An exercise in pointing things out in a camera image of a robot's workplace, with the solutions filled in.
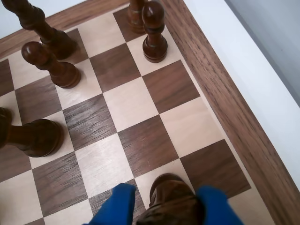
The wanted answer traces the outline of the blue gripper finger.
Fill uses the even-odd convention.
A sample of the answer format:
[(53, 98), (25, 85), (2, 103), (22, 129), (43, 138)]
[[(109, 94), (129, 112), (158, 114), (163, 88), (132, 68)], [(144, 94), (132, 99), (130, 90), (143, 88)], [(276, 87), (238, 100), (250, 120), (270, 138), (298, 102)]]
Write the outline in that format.
[(202, 186), (196, 191), (196, 196), (204, 205), (204, 225), (243, 225), (223, 191)]
[(102, 204), (89, 225), (130, 225), (133, 222), (136, 187), (120, 183), (112, 189), (112, 195)]

